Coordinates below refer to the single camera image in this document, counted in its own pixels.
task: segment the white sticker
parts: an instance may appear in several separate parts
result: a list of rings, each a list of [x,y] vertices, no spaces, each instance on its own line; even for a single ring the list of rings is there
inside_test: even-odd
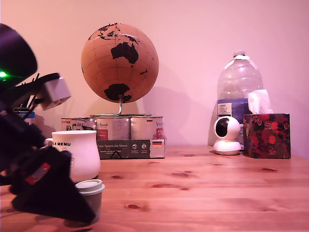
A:
[[[218,104],[218,117],[232,116],[232,103]]]

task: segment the paper cup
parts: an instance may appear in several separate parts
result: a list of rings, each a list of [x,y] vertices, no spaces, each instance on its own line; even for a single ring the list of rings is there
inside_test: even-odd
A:
[[[100,219],[102,192],[105,185],[99,179],[85,180],[75,185],[79,193],[84,197],[92,211],[96,214],[91,224],[96,223]]]

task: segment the metal globe stand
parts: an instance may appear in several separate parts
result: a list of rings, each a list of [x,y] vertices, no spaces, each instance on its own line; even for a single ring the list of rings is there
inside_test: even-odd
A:
[[[90,117],[112,117],[112,116],[151,116],[151,114],[128,114],[122,115],[122,103],[123,103],[123,95],[119,95],[119,111],[118,113],[111,114],[99,114],[99,115],[90,115]]]

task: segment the coffee cup lid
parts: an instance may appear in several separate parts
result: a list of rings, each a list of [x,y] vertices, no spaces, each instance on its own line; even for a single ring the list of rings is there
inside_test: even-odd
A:
[[[83,196],[95,195],[105,189],[105,185],[99,179],[84,180],[75,185],[79,193]]]

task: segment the floral tissue box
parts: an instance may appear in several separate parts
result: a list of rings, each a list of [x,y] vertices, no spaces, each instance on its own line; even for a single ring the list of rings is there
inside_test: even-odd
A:
[[[243,117],[244,152],[252,158],[290,159],[290,115],[259,114]]]

